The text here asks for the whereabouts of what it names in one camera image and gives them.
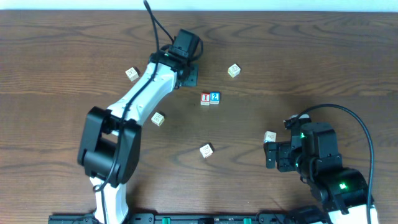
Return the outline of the red letter I block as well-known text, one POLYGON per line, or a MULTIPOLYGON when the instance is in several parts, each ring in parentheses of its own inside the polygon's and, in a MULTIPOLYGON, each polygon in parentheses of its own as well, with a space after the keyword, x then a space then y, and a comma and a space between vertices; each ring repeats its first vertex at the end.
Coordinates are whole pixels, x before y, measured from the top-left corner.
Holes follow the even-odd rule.
POLYGON ((202 106, 210 105, 210 94, 209 93, 202 93, 201 94, 200 104, 202 106))

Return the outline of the blue number 2 block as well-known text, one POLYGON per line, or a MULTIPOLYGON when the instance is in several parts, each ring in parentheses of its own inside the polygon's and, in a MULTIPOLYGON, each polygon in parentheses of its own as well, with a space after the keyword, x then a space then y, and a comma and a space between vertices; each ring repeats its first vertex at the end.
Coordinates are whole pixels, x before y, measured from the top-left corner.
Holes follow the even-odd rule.
POLYGON ((211 92, 210 93, 210 103, 212 105, 218 105, 220 103, 220 92, 211 92))

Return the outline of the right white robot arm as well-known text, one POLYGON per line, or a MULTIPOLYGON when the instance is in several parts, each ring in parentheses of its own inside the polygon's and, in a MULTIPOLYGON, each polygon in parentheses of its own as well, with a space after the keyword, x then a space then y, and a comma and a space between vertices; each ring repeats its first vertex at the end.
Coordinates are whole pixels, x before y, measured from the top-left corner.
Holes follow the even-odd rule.
POLYGON ((328 123, 299 122, 285 142, 266 142, 266 167, 296 171, 322 205, 292 210, 284 223, 377 223, 377 211, 366 215, 368 184, 362 173, 343 166, 335 130, 328 123))

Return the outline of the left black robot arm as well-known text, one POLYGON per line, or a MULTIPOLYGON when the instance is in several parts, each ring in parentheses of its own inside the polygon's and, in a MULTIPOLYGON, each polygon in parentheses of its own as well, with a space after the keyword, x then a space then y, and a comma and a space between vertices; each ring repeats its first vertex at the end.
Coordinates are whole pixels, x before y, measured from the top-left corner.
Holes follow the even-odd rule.
POLYGON ((172 44, 150 56, 144 74, 120 100, 88 112, 77 161, 93 184, 98 223, 127 221, 126 182, 139 162, 142 126, 162 98, 197 84, 197 48, 203 48, 199 36, 179 30, 172 44))

